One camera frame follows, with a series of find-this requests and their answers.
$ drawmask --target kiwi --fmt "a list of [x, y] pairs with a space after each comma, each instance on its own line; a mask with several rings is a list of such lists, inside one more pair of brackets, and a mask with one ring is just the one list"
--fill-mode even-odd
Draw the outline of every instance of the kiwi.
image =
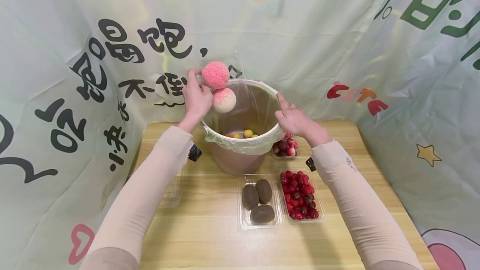
[[254, 185], [246, 185], [243, 187], [241, 192], [241, 197], [243, 201], [243, 206], [247, 208], [247, 210], [251, 210], [254, 207], [258, 206], [260, 202], [258, 199], [257, 189]]
[[275, 218], [275, 211], [269, 205], [259, 205], [254, 207], [250, 213], [250, 219], [253, 223], [268, 223]]
[[268, 203], [272, 199], [272, 187], [267, 179], [260, 179], [255, 185], [260, 203]]

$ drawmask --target trash bin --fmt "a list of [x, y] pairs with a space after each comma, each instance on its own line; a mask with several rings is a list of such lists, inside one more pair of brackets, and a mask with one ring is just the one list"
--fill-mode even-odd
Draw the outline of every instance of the trash bin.
[[[237, 96], [232, 112], [219, 114], [213, 111], [202, 120], [205, 140], [211, 143], [212, 155], [218, 167], [231, 175], [255, 173], [272, 145], [284, 137], [275, 111], [280, 110], [277, 91], [267, 84], [247, 79], [228, 82]], [[232, 138], [225, 134], [234, 132], [243, 137], [251, 129], [258, 137]]]

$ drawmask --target hand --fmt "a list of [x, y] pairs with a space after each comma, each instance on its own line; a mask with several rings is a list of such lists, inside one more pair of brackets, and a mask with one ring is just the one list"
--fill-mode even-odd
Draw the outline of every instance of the hand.
[[305, 138], [312, 148], [332, 140], [324, 128], [305, 115], [293, 103], [285, 100], [282, 94], [278, 93], [277, 98], [281, 111], [275, 112], [275, 116], [283, 129], [293, 135]]
[[201, 74], [201, 71], [188, 71], [188, 82], [183, 87], [185, 117], [178, 125], [178, 127], [190, 134], [195, 130], [200, 120], [207, 115], [213, 104], [212, 91], [206, 85], [201, 85], [198, 82], [197, 74]]

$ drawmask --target yellow star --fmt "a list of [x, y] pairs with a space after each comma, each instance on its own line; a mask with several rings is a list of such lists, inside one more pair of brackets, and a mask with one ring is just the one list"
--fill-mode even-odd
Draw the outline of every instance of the yellow star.
[[442, 161], [442, 159], [435, 154], [435, 148], [433, 147], [433, 145], [423, 147], [417, 144], [417, 149], [419, 150], [419, 152], [417, 153], [417, 158], [426, 160], [432, 167], [433, 163], [436, 160], [438, 160], [439, 162]]

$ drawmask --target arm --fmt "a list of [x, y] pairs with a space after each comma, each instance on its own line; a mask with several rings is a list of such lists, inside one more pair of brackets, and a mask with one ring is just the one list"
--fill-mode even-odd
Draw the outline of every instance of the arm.
[[108, 210], [83, 261], [81, 270], [133, 270], [139, 268], [143, 238], [168, 185], [185, 165], [192, 132], [212, 106], [213, 96], [200, 87], [189, 71], [185, 118], [159, 138], [152, 152], [133, 173]]
[[423, 269], [395, 219], [343, 147], [283, 96], [279, 100], [278, 121], [312, 147], [317, 172], [332, 191], [366, 269]]

